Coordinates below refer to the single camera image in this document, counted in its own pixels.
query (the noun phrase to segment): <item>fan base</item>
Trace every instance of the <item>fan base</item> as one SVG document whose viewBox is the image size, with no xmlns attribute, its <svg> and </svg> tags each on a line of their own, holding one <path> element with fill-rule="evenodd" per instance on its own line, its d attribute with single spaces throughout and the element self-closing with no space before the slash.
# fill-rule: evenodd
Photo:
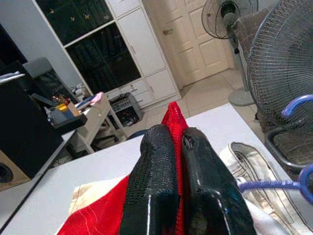
<svg viewBox="0 0 313 235">
<path fill-rule="evenodd" d="M 232 92 L 228 96 L 228 101 L 235 106 L 247 106 L 250 104 L 254 104 L 250 92 L 244 91 L 244 89 L 238 89 Z"/>
</svg>

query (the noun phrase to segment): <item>white table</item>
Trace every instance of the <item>white table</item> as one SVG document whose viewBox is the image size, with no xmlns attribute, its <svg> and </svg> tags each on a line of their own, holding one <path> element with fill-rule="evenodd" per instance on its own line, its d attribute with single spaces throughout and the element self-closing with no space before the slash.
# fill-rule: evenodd
<svg viewBox="0 0 313 235">
<path fill-rule="evenodd" d="M 231 141 L 255 146 L 281 179 L 290 179 L 230 104 L 191 117 L 187 123 L 203 131 L 217 153 Z M 74 188 L 130 173 L 140 156 L 141 139 L 142 136 L 134 138 L 49 170 L 3 235 L 54 234 L 67 218 Z M 313 227 L 313 207 L 296 191 L 290 191 L 290 196 Z"/>
<path fill-rule="evenodd" d="M 5 225 L 7 220 L 19 207 L 20 203 L 24 200 L 30 190 L 35 186 L 41 175 L 47 170 L 53 160 L 61 152 L 61 150 L 68 144 L 68 141 L 73 136 L 74 132 L 75 131 L 70 131 L 62 135 L 63 142 L 53 152 L 48 161 L 43 165 L 43 167 L 41 167 L 41 169 L 31 181 L 0 192 L 0 229 Z"/>
<path fill-rule="evenodd" d="M 77 128 L 77 132 L 71 141 L 77 152 L 86 150 L 89 154 L 94 153 L 91 143 L 104 120 L 107 119 L 110 126 L 112 126 L 112 123 L 107 118 L 109 114 L 112 115 L 120 130 L 127 137 L 123 125 L 119 121 L 105 95 L 101 97 L 99 102 L 94 103 L 90 108 L 86 109 L 84 114 L 88 120 L 84 126 Z"/>
</svg>

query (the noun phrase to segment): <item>fan stand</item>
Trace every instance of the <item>fan stand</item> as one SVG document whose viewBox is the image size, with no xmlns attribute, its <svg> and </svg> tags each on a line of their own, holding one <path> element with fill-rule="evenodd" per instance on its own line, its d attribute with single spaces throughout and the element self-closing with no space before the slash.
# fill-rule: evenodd
<svg viewBox="0 0 313 235">
<path fill-rule="evenodd" d="M 246 74 L 244 70 L 243 63 L 241 61 L 240 53 L 238 48 L 235 48 L 235 63 L 237 64 L 240 73 L 241 73 L 241 79 L 243 81 L 244 87 L 240 88 L 238 90 L 233 91 L 228 96 L 229 103 L 235 105 L 235 106 L 247 106 L 250 104 L 254 104 L 254 101 L 252 99 L 248 83 L 246 81 Z"/>
</svg>

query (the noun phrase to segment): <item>black speaker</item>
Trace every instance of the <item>black speaker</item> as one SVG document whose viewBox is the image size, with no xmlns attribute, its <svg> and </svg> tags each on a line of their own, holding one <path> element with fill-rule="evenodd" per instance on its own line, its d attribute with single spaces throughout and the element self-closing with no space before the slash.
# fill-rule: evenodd
<svg viewBox="0 0 313 235">
<path fill-rule="evenodd" d="M 32 179 L 63 141 L 18 79 L 0 81 L 0 191 Z"/>
</svg>

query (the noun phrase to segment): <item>white door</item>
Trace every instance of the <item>white door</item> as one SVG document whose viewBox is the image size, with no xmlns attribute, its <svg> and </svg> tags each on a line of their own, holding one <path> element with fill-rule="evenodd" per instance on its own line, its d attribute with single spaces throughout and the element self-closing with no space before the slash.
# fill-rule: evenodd
<svg viewBox="0 0 313 235">
<path fill-rule="evenodd" d="M 146 77 L 155 99 L 161 99 L 176 92 L 170 74 L 167 70 L 162 70 Z"/>
<path fill-rule="evenodd" d="M 165 67 L 165 63 L 141 9 L 118 20 L 144 75 Z"/>
<path fill-rule="evenodd" d="M 184 86 L 229 68 L 222 41 L 208 35 L 202 26 L 204 0 L 148 2 Z"/>
</svg>

